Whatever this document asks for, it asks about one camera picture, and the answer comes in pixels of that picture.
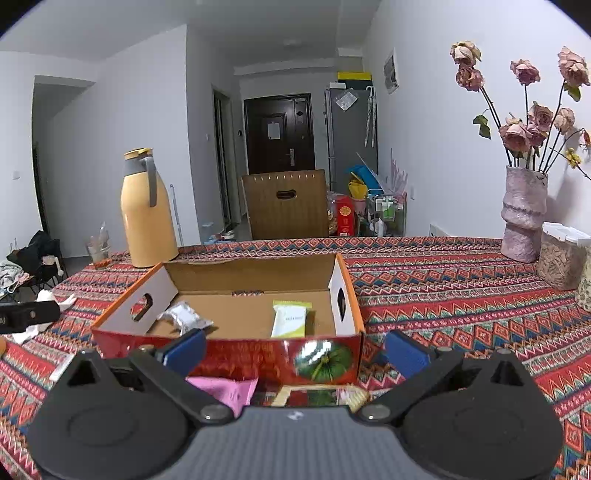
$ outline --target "front door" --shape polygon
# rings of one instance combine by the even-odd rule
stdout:
[[[310,94],[244,101],[248,172],[314,170]]]

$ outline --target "thermos handle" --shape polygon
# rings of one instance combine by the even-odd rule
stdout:
[[[156,206],[157,197],[157,185],[156,185],[156,165],[154,164],[154,157],[146,157],[146,170],[148,171],[148,188],[150,191],[150,208]]]

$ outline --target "open cardboard box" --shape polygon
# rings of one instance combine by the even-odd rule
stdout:
[[[193,375],[291,385],[356,381],[363,321],[340,254],[156,265],[93,325],[103,355],[176,338],[173,325],[156,318],[182,300],[214,323]],[[312,304],[305,338],[270,338],[274,300]],[[134,317],[138,303],[145,306]]]

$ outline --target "thermos lid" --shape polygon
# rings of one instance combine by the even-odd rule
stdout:
[[[142,154],[152,155],[152,149],[151,148],[137,148],[136,150],[132,150],[132,151],[129,151],[126,154],[124,154],[123,158],[126,160],[133,160],[134,158],[138,158]]]

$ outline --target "vase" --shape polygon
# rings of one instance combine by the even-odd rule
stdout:
[[[507,225],[501,253],[518,262],[532,263],[540,254],[548,176],[527,168],[507,167],[506,170],[501,216]]]

